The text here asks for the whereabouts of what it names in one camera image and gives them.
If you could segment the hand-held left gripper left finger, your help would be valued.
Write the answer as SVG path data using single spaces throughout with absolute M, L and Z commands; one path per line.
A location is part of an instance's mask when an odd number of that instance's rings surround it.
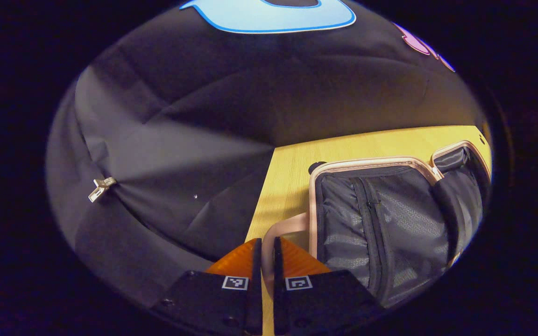
M 152 308 L 193 336 L 263 334 L 262 240 L 238 246 L 202 272 L 188 270 Z

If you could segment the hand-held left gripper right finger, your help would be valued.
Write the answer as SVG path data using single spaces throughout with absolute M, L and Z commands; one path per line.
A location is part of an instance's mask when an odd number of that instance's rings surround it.
M 273 251 L 276 336 L 344 336 L 386 309 L 348 270 L 331 271 L 285 238 Z

